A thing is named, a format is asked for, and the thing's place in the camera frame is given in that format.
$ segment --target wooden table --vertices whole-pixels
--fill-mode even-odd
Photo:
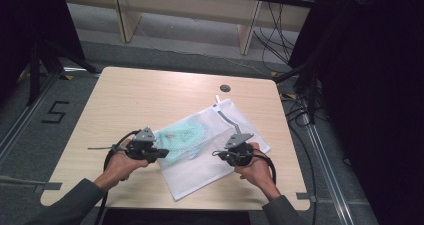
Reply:
[[[231,87],[228,93],[220,86]],[[307,210],[306,193],[291,135],[276,85],[271,80],[108,67],[90,99],[50,179],[63,183],[59,191],[45,191],[44,205],[63,197],[81,179],[94,181],[101,173],[110,146],[130,131],[150,126],[162,129],[215,101],[231,98],[271,146],[268,156],[277,170],[277,186],[297,210]],[[136,170],[109,192],[108,207],[160,209],[261,210],[262,192],[236,173],[175,202],[157,163]]]

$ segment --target plastic bag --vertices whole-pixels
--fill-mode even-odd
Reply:
[[[270,150],[253,124],[230,99],[156,131],[155,147],[169,150],[168,156],[158,159],[158,163],[175,200],[234,171],[228,163],[212,156],[214,151],[224,150],[230,136],[236,133],[235,127],[225,121],[217,110],[238,124],[242,133],[254,134],[247,142],[258,142],[264,153]]]

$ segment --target person's left hand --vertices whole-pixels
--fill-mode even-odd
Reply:
[[[121,145],[126,146],[131,140],[125,140]],[[125,152],[116,152],[111,159],[106,170],[95,181],[99,188],[108,191],[118,185],[119,181],[128,180],[130,174],[140,167],[147,167],[149,163],[146,160],[134,160],[129,158]]]

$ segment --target small round object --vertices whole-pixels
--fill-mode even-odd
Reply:
[[[226,84],[222,84],[222,85],[219,87],[219,89],[221,89],[221,91],[223,91],[223,92],[229,92],[229,91],[231,91],[231,87],[230,87],[230,86],[228,86],[228,85],[226,85]]]

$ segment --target human hand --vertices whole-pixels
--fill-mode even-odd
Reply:
[[[262,155],[258,151],[258,143],[252,142],[250,145],[254,149],[253,154]],[[261,189],[269,201],[281,196],[280,191],[272,181],[268,163],[264,159],[253,157],[249,165],[236,166],[234,172],[241,174],[240,179],[246,179],[251,184]]]
[[[122,142],[122,146],[127,146],[130,139]],[[134,160],[129,158],[125,152],[117,151],[109,160],[106,170],[95,181],[99,188],[104,191],[118,185],[119,181],[128,180],[130,174],[140,167],[147,167],[149,163],[146,160]]]

